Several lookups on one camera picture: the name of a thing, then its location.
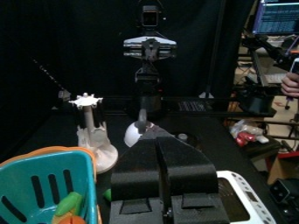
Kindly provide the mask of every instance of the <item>small white stand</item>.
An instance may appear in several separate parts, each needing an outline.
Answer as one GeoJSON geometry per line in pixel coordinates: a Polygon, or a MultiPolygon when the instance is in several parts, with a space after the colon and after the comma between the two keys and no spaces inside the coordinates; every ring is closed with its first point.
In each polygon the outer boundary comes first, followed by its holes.
{"type": "Polygon", "coordinates": [[[77,127],[79,146],[93,152],[97,161],[97,173],[109,170],[117,161],[117,149],[108,140],[107,123],[103,121],[95,125],[93,122],[93,111],[99,108],[97,104],[101,103],[101,100],[103,98],[95,98],[93,94],[85,93],[83,96],[77,96],[76,101],[69,102],[76,104],[79,112],[84,113],[84,128],[77,127]]]}

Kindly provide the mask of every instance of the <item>green object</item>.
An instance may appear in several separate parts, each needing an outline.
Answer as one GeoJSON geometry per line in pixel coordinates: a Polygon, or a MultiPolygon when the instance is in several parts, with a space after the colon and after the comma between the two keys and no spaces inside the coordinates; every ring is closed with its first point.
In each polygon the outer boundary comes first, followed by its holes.
{"type": "Polygon", "coordinates": [[[111,201],[111,189],[107,189],[103,193],[105,200],[111,201]]]}
{"type": "Polygon", "coordinates": [[[67,212],[72,212],[75,215],[79,215],[81,199],[83,197],[79,193],[71,192],[69,195],[60,201],[55,215],[63,216],[67,212]]]}

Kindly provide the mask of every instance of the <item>person's hand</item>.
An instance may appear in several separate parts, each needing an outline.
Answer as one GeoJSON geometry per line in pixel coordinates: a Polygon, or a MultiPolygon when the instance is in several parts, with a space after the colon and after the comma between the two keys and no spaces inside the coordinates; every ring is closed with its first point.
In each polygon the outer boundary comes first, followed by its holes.
{"type": "Polygon", "coordinates": [[[286,74],[282,80],[282,92],[287,96],[299,97],[299,74],[286,74]]]}

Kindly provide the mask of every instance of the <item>red object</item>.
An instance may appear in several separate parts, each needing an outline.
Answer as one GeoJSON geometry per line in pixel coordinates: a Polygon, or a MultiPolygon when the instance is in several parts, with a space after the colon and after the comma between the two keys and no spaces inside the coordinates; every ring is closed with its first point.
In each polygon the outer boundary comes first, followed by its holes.
{"type": "Polygon", "coordinates": [[[237,146],[243,147],[248,142],[255,142],[256,136],[247,133],[247,132],[239,132],[236,137],[237,146]]]}

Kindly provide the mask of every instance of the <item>basket slot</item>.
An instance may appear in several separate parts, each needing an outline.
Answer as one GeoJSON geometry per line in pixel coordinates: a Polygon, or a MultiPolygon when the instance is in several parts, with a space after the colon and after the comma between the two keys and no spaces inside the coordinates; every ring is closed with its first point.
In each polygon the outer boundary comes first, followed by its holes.
{"type": "Polygon", "coordinates": [[[0,223],[1,224],[9,224],[5,220],[4,220],[4,218],[0,216],[0,223]]]}
{"type": "Polygon", "coordinates": [[[72,181],[71,181],[71,171],[69,170],[63,171],[63,177],[65,180],[67,191],[68,191],[68,193],[71,193],[71,192],[73,192],[73,186],[72,186],[72,181]]]}
{"type": "Polygon", "coordinates": [[[5,208],[9,210],[12,215],[17,218],[17,220],[21,222],[27,222],[27,218],[24,214],[20,212],[20,210],[16,208],[16,206],[13,205],[13,203],[9,201],[9,199],[5,196],[1,198],[1,202],[4,203],[5,208]]]}
{"type": "Polygon", "coordinates": [[[57,205],[60,203],[60,192],[59,192],[59,185],[56,181],[56,176],[51,174],[48,176],[49,184],[51,184],[51,196],[52,196],[52,202],[57,205]]]}
{"type": "Polygon", "coordinates": [[[36,204],[40,208],[43,208],[44,207],[43,186],[40,178],[37,176],[32,176],[32,189],[35,193],[36,204]]]}

